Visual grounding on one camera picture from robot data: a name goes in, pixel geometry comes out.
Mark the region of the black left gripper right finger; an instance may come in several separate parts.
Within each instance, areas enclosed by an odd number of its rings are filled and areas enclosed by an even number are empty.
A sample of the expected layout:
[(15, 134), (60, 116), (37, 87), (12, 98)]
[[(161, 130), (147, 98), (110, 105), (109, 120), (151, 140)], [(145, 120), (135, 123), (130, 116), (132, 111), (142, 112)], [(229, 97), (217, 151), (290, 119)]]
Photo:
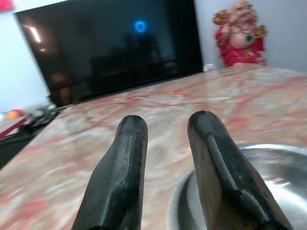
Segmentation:
[(218, 116), (210, 111), (195, 112), (187, 129), (207, 229), (292, 229)]

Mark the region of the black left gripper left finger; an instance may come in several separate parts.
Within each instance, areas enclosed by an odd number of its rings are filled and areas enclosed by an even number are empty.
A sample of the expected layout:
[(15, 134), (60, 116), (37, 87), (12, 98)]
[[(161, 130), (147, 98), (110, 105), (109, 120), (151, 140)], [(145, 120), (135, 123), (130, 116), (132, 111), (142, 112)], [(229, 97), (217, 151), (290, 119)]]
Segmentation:
[(73, 230), (139, 230), (148, 144), (146, 122), (124, 117), (92, 172)]

